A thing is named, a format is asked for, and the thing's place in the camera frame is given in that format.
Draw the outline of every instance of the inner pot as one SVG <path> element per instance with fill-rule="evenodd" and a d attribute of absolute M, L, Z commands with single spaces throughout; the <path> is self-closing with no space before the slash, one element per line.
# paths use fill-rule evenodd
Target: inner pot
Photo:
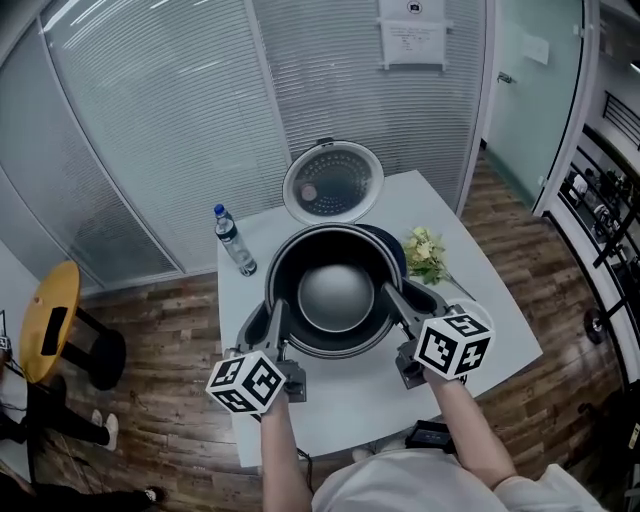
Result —
<path fill-rule="evenodd" d="M 320 224 L 290 238 L 267 273 L 267 307 L 290 308 L 290 343 L 301 352 L 338 359 L 366 352 L 393 326 L 380 290 L 400 287 L 389 249 L 364 229 Z"/>

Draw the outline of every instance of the wooden floor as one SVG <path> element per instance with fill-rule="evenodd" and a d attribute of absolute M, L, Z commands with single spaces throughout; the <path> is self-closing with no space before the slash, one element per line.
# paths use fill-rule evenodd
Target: wooden floor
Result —
<path fill-rule="evenodd" d="M 594 305 L 587 283 L 554 227 L 532 218 L 482 159 L 463 221 L 509 287 L 544 352 L 485 393 L 482 408 L 521 474 L 536 478 L 549 463 L 575 459 L 580 462 L 573 472 L 584 480 L 598 459 L 591 448 L 592 424 L 577 406 L 600 404 L 621 386 L 611 345 L 596 347 L 583 333 L 582 314 Z M 36 456 L 39 481 L 87 492 L 81 467 L 76 470 L 66 455 L 68 445 L 102 475 L 105 489 L 166 488 L 165 510 L 260 510 L 260 477 L 239 467 L 229 416 L 203 391 L 221 357 L 217 301 L 213 274 L 83 304 L 125 335 L 124 376 L 116 389 L 101 393 L 70 364 L 61 362 L 59 370 L 67 378 L 72 409 L 90 417 L 97 406 L 105 416 L 118 415 L 118 449 L 109 453 L 71 439 L 65 445 L 52 432 L 56 448 Z M 90 339 L 89 332 L 73 334 L 81 346 L 88 347 Z M 344 453 L 317 461 L 315 485 L 349 462 Z M 93 491 L 99 491 L 97 475 L 84 471 Z"/>

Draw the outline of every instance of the plastic bottle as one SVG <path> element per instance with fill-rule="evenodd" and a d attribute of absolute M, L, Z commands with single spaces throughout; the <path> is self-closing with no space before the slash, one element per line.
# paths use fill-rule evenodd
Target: plastic bottle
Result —
<path fill-rule="evenodd" d="M 258 265 L 256 265 L 247 246 L 244 245 L 236 223 L 233 222 L 233 217 L 221 204 L 217 204 L 213 211 L 216 214 L 216 235 L 231 259 L 238 265 L 240 273 L 243 276 L 250 276 L 256 271 Z"/>

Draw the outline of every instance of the paper notice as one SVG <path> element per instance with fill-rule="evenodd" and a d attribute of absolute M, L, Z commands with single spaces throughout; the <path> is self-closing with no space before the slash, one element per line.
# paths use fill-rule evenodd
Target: paper notice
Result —
<path fill-rule="evenodd" d="M 404 21 L 444 21 L 444 0 L 379 0 L 380 18 Z"/>
<path fill-rule="evenodd" d="M 444 64 L 443 23 L 381 21 L 385 64 Z"/>

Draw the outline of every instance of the table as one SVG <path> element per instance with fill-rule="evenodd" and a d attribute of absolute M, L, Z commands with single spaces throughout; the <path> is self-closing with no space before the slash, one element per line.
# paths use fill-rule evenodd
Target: table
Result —
<path fill-rule="evenodd" d="M 120 380 L 126 359 L 124 338 L 79 308 L 79 300 L 80 271 L 72 261 L 55 267 L 38 286 L 20 333 L 20 366 L 27 381 L 45 379 L 60 357 L 87 371 L 91 383 L 100 390 L 111 389 Z M 57 349 L 53 355 L 42 355 L 51 314 L 58 307 L 67 308 L 67 312 L 58 330 Z M 98 332 L 88 354 L 68 341 L 75 318 Z"/>
<path fill-rule="evenodd" d="M 441 234 L 451 274 L 491 314 L 496 339 L 483 366 L 469 375 L 474 395 L 487 391 L 542 354 L 517 304 L 497 272 L 435 190 L 417 171 L 386 178 L 380 198 L 359 222 L 379 226 L 399 240 L 417 226 Z M 222 244 L 218 244 L 218 295 L 223 348 L 235 346 L 247 316 L 264 300 L 267 267 L 276 250 L 305 226 L 284 207 L 238 222 L 258 270 L 240 274 Z M 433 287 L 445 300 L 463 297 L 449 283 Z M 428 385 L 407 390 L 394 360 L 406 341 L 399 328 L 368 352 L 342 360 L 323 360 L 292 347 L 287 357 L 307 372 L 307 402 L 291 404 L 298 447 L 311 456 L 348 449 L 412 426 L 440 414 Z M 260 427 L 251 417 L 232 417 L 240 464 L 260 465 Z"/>

